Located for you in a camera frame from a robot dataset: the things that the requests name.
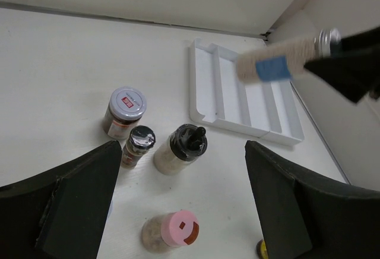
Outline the pink-lid spice bottle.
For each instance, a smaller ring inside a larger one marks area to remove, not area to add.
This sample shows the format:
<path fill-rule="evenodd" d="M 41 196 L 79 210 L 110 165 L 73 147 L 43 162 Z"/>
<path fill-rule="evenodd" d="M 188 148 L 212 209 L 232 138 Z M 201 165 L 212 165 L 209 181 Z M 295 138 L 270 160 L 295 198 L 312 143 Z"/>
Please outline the pink-lid spice bottle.
<path fill-rule="evenodd" d="M 193 212 L 179 210 L 148 219 L 141 231 L 142 244 L 151 253 L 166 253 L 192 245 L 200 232 Z"/>

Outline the brown jar grey lid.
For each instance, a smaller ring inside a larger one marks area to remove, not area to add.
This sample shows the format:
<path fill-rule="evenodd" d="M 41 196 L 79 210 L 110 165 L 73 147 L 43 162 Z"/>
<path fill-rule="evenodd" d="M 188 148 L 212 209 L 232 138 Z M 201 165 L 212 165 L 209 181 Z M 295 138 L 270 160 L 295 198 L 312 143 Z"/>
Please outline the brown jar grey lid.
<path fill-rule="evenodd" d="M 124 140 L 147 110 L 145 96 L 133 87 L 120 87 L 110 97 L 102 120 L 104 132 L 111 138 Z"/>

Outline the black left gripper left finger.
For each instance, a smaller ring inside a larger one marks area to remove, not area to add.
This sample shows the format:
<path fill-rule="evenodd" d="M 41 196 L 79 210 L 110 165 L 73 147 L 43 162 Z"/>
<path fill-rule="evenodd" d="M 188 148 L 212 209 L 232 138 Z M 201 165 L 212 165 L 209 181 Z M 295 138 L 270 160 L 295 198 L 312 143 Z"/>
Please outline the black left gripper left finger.
<path fill-rule="evenodd" d="M 108 141 L 1 187 L 1 258 L 96 258 L 121 154 Z"/>

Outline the blue-label white spice bottle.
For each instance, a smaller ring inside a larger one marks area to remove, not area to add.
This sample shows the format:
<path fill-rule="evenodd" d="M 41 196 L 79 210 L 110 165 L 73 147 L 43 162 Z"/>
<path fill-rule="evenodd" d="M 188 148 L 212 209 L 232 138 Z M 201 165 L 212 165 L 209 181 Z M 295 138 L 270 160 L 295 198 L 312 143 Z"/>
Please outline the blue-label white spice bottle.
<path fill-rule="evenodd" d="M 245 52 L 235 60 L 237 77 L 247 83 L 269 83 L 302 76 L 308 61 L 330 57 L 341 48 L 337 29 L 299 37 Z"/>

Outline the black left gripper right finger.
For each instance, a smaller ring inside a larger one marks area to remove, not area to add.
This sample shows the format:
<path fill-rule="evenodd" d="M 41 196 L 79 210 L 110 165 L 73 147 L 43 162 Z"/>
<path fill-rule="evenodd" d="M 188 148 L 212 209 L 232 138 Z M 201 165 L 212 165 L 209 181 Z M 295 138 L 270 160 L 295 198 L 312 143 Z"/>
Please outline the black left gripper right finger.
<path fill-rule="evenodd" d="M 293 163 L 256 141 L 245 160 L 270 258 L 378 258 L 379 192 Z"/>

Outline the white divided organizer tray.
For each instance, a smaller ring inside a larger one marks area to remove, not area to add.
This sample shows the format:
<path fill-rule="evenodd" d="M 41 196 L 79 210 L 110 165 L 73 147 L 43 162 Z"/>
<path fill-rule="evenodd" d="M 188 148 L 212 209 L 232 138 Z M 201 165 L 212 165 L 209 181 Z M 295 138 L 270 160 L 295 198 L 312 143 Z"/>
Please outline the white divided organizer tray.
<path fill-rule="evenodd" d="M 189 114 L 194 122 L 295 146 L 304 139 L 289 81 L 245 84 L 237 52 L 195 39 L 189 47 Z"/>

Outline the black-nozzle white powder bottle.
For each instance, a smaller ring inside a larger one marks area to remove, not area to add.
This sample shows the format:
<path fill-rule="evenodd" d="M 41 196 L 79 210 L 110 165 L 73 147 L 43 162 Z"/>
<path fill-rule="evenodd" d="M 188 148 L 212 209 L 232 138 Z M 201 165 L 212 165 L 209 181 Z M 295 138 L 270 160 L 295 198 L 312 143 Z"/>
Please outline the black-nozzle white powder bottle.
<path fill-rule="evenodd" d="M 206 129 L 183 124 L 154 153 L 154 165 L 164 175 L 177 175 L 207 150 Z"/>

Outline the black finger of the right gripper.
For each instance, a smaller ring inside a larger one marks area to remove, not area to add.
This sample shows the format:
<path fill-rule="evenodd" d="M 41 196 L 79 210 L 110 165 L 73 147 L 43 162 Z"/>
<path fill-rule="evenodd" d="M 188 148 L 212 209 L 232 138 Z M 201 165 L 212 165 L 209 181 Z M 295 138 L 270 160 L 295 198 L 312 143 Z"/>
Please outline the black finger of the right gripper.
<path fill-rule="evenodd" d="M 379 100 L 379 27 L 346 37 L 337 29 L 322 30 L 315 49 L 307 71 L 353 103 L 365 96 Z"/>

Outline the yellow-label brown small bottle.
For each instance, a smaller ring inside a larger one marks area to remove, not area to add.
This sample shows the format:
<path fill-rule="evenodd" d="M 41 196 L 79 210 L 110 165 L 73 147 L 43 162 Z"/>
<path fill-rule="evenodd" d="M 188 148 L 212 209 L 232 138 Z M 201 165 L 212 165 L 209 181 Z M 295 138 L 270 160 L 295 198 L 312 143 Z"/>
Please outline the yellow-label brown small bottle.
<path fill-rule="evenodd" d="M 256 244 L 256 254 L 259 259 L 268 259 L 267 247 L 263 239 Z"/>

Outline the small black-cap spice bottle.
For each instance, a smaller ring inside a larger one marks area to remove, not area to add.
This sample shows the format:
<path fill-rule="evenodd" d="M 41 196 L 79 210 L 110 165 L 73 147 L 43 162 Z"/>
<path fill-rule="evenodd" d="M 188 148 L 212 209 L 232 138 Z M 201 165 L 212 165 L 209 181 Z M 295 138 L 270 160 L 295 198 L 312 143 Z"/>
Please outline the small black-cap spice bottle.
<path fill-rule="evenodd" d="M 122 149 L 121 166 L 134 168 L 155 143 L 156 136 L 151 128 L 144 125 L 134 127 Z"/>

